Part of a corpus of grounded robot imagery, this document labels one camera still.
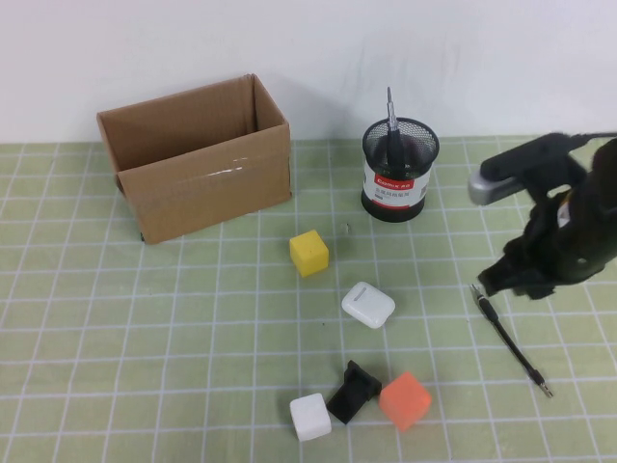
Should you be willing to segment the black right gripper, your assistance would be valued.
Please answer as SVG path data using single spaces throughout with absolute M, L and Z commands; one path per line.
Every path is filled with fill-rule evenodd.
M 487 296 L 512 290 L 541 300 L 558 283 L 573 284 L 599 273 L 616 259 L 616 194 L 579 187 L 532 208 L 523 235 L 508 242 L 504 255 L 477 279 Z M 548 282 L 525 280 L 535 270 Z

